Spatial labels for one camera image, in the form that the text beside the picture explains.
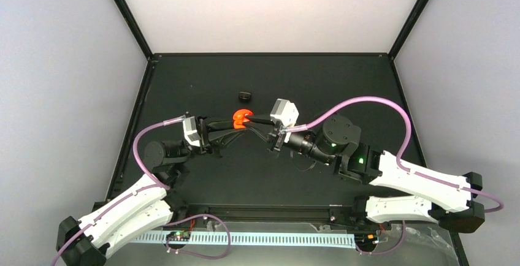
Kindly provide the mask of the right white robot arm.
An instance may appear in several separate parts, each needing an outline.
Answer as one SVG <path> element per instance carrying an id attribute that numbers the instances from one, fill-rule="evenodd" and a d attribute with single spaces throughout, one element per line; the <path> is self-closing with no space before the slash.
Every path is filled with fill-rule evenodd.
<path id="1" fill-rule="evenodd" d="M 398 197 L 360 196 L 349 212 L 350 222 L 359 229 L 371 223 L 414 221 L 438 224 L 458 232 L 473 233 L 485 221 L 484 206 L 476 202 L 482 190 L 478 173 L 463 176 L 429 170 L 410 162 L 398 162 L 388 151 L 360 142 L 361 129 L 348 118 L 333 114 L 317 128 L 281 133 L 288 120 L 246 115 L 243 126 L 254 129 L 267 125 L 258 134 L 272 151 L 287 148 L 324 165 L 333 165 L 334 174 L 344 180 L 403 192 Z"/>

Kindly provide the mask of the red round cap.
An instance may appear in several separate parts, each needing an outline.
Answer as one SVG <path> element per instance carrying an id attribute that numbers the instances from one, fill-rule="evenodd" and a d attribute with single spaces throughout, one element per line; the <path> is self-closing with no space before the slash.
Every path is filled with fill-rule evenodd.
<path id="1" fill-rule="evenodd" d="M 232 116 L 233 120 L 233 128 L 234 129 L 245 129 L 246 126 L 244 125 L 247 122 L 250 122 L 248 119 L 249 116 L 254 115 L 254 113 L 246 108 L 239 109 L 235 111 L 235 113 Z"/>

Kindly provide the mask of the black glossy earbud charging case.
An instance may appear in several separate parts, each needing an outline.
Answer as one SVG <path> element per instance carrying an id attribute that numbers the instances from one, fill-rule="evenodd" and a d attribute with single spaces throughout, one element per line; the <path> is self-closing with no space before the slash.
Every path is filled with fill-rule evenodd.
<path id="1" fill-rule="evenodd" d="M 239 98 L 240 102 L 247 103 L 247 102 L 251 101 L 252 94 L 249 92 L 241 91 L 241 92 L 239 92 L 238 98 Z"/>

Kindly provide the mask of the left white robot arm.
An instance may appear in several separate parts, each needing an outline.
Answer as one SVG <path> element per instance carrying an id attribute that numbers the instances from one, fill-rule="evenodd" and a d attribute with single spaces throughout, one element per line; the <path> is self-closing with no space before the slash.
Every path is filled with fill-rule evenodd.
<path id="1" fill-rule="evenodd" d="M 160 143 L 159 150 L 149 152 L 149 164 L 140 157 L 141 138 L 161 127 L 180 123 L 183 139 L 171 148 Z M 207 123 L 203 118 L 186 115 L 152 124 L 134 138 L 132 153 L 143 175 L 119 196 L 91 213 L 75 219 L 71 216 L 60 222 L 56 242 L 56 265 L 62 259 L 66 265 L 104 265 L 124 245 L 157 227 L 177 226 L 199 218 L 223 220 L 208 213 L 199 213 L 174 221 L 176 212 L 184 204 L 174 193 L 174 186 L 187 172 L 184 163 L 194 154 L 212 153 L 218 148 L 217 139 L 235 135 L 239 129 L 233 121 Z"/>

